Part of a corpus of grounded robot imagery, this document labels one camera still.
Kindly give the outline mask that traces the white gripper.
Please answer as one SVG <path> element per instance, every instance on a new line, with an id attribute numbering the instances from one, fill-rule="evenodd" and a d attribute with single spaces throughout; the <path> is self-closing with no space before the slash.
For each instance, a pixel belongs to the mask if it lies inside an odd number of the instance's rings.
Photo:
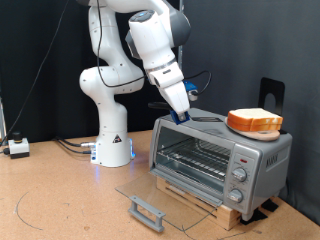
<path id="1" fill-rule="evenodd" d="M 189 99 L 183 83 L 183 73 L 177 64 L 171 64 L 156 71 L 148 71 L 152 85 L 178 114 L 180 121 L 186 120 L 184 112 L 190 109 Z"/>

